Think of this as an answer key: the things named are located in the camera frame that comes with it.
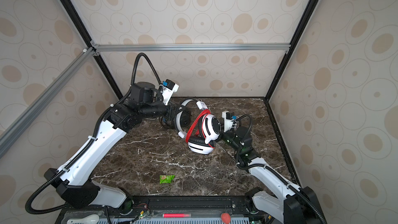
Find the black blue headphones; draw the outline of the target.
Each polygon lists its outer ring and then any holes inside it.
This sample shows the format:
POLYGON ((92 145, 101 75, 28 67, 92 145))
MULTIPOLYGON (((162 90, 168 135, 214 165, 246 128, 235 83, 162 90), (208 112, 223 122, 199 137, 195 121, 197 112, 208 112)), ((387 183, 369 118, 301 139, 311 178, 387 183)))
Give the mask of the black blue headphones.
POLYGON ((159 118, 159 123, 165 129, 176 129, 177 124, 180 127, 186 127, 191 123, 191 112, 185 106, 168 105, 165 117, 159 118))

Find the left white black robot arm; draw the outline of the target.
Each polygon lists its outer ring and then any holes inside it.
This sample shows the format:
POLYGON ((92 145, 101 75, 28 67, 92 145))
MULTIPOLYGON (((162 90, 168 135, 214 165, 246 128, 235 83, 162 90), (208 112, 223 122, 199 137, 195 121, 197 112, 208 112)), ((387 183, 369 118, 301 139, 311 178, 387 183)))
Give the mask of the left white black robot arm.
POLYGON ((178 88, 171 80, 164 81, 159 88, 147 82, 132 84, 124 98, 100 115, 85 145, 58 169, 50 168, 45 173, 47 181, 28 198, 25 210, 41 215, 67 206, 81 209, 104 205, 127 212, 131 201, 126 192, 97 183, 90 175, 110 149, 143 119, 169 114, 168 103, 178 88), (65 203, 49 209, 34 209, 33 201, 50 185, 65 203))

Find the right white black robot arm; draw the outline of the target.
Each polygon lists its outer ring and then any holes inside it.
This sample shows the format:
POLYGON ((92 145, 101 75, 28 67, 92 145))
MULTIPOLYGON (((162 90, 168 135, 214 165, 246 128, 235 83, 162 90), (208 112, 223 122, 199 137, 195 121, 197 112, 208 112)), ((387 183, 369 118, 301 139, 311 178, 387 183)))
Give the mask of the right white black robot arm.
POLYGON ((263 211, 282 224, 327 223, 315 192, 286 179, 261 158, 251 146, 248 128, 222 132, 221 137, 236 151, 236 166, 256 177, 273 193, 251 191, 249 201, 255 211, 263 211))

